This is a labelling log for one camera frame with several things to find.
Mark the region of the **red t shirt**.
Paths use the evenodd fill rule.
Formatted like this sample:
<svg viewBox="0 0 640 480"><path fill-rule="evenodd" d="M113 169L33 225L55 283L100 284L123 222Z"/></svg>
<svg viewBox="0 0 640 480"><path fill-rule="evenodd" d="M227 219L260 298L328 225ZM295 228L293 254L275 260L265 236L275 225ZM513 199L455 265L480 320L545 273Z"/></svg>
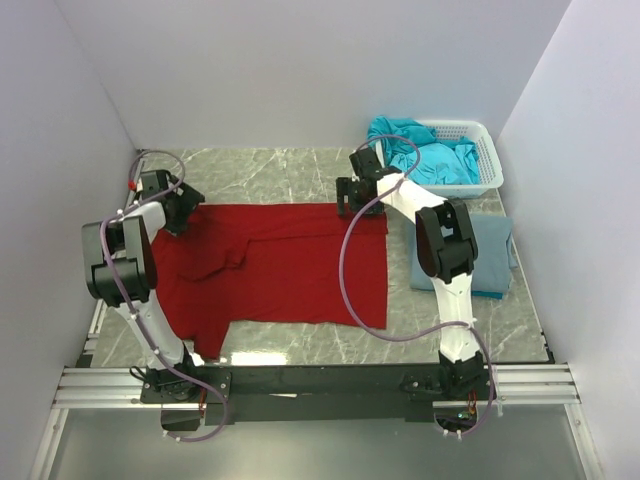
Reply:
<svg viewBox="0 0 640 480"><path fill-rule="evenodd" d="M350 221L329 203L199 206L185 233L152 242L171 328L214 359L234 321L354 325L338 278ZM376 329L387 325L387 233L384 215L365 216L346 253L350 302Z"/></svg>

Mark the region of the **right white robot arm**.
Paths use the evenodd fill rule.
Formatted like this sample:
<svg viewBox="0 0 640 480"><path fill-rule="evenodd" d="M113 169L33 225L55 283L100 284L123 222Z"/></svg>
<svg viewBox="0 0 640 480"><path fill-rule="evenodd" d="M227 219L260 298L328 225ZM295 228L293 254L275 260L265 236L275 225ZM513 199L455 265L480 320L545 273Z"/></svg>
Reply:
<svg viewBox="0 0 640 480"><path fill-rule="evenodd" d="M354 151L349 160L352 178L336 180L338 213L354 215L342 241L338 278L342 299L356 324L389 342L408 342L440 333L436 392L460 399L491 381L485 370L486 348L474 329L471 284L479 249L467 206L448 200L417 185L406 172L384 167L370 147ZM352 233L366 214L381 214L388 206L414 226L419 266L434 287L440 323L405 337L389 337L374 331L356 313L346 288L345 262Z"/></svg>

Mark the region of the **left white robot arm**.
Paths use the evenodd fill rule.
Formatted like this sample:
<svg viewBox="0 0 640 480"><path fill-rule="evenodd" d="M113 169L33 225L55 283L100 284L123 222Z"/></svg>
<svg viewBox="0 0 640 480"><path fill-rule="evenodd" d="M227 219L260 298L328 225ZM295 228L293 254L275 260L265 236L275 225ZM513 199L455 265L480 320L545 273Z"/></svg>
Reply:
<svg viewBox="0 0 640 480"><path fill-rule="evenodd" d="M93 298L128 322L141 345L146 369L129 373L163 400L191 401L201 390L200 378L160 306L152 242L160 231L185 233L205 197L167 170L141 173L133 191L129 210L107 223L82 226L85 282Z"/></svg>

